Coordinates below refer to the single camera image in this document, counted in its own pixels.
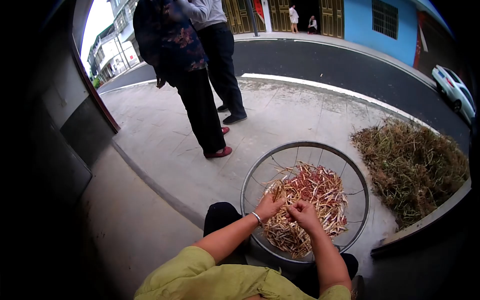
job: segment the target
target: sky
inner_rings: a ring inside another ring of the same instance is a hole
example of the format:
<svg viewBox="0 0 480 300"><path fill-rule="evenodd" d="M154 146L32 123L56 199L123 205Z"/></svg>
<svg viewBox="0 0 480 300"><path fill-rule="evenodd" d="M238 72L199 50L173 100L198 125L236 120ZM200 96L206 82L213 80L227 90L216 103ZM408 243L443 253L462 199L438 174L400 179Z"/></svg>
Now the sky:
<svg viewBox="0 0 480 300"><path fill-rule="evenodd" d="M87 74L90 73L90 65L87 62L90 47L95 42L96 36L112 23L113 13L110 3L107 0L94 0L88 14L80 54Z"/></svg>

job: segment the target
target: dark blue floral top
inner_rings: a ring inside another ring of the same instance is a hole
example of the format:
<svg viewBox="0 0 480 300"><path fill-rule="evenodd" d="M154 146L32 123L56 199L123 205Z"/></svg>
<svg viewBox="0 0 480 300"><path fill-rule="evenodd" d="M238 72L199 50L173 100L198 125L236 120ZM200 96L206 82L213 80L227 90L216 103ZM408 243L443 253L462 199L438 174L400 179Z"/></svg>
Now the dark blue floral top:
<svg viewBox="0 0 480 300"><path fill-rule="evenodd" d="M206 66L202 43L175 1L139 0L133 29L140 55L155 70L192 71Z"/></svg>

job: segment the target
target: car window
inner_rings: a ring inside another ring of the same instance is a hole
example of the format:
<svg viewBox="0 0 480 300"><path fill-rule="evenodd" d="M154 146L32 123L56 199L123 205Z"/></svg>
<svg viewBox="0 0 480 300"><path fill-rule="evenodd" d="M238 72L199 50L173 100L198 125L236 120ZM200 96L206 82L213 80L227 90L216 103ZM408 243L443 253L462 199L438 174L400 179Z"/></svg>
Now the car window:
<svg viewBox="0 0 480 300"><path fill-rule="evenodd" d="M447 71L448 75L450 75L450 77L456 82L456 83L460 83L460 80L458 79L458 77L456 76L455 73L452 72L452 70L449 70L447 68L444 68L445 71Z"/></svg>
<svg viewBox="0 0 480 300"><path fill-rule="evenodd" d="M460 90L465 95L465 97L468 99L468 101L470 102L470 105L472 105L472 107L475 107L475 105L473 104L473 99L470 96L470 93L467 91L467 89L461 87Z"/></svg>

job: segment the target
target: hand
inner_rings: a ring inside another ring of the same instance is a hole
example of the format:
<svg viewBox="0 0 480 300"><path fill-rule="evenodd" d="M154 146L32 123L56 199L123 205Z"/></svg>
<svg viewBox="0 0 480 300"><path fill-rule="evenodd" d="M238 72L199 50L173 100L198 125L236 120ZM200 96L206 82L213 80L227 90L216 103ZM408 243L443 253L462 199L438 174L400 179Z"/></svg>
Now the hand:
<svg viewBox="0 0 480 300"><path fill-rule="evenodd" d="M309 235L319 228L323 229L320 221L318 220L317 212L315 211L315 206L313 206L313 204L303 200L298 200L294 204L287 207L287 210L288 212L286 217L288 221L297 221L297 224L305 229Z"/></svg>
<svg viewBox="0 0 480 300"><path fill-rule="evenodd" d="M262 223L265 223L271 217L278 214L280 208L285 203L285 197L281 196L275 202L273 201L273 194L267 193L264 195L254 212L260 217Z"/></svg>

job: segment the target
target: yellow-green shirt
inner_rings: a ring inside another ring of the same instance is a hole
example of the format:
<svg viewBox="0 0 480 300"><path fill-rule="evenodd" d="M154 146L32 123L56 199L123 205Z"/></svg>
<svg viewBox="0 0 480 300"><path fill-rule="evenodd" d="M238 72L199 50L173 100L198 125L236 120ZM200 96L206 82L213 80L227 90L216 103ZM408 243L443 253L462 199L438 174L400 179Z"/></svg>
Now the yellow-green shirt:
<svg viewBox="0 0 480 300"><path fill-rule="evenodd" d="M241 264L216 266L205 250L190 246L153 271L135 293L135 300L244 299L313 300L275 270ZM320 300L350 300L345 286L333 286Z"/></svg>

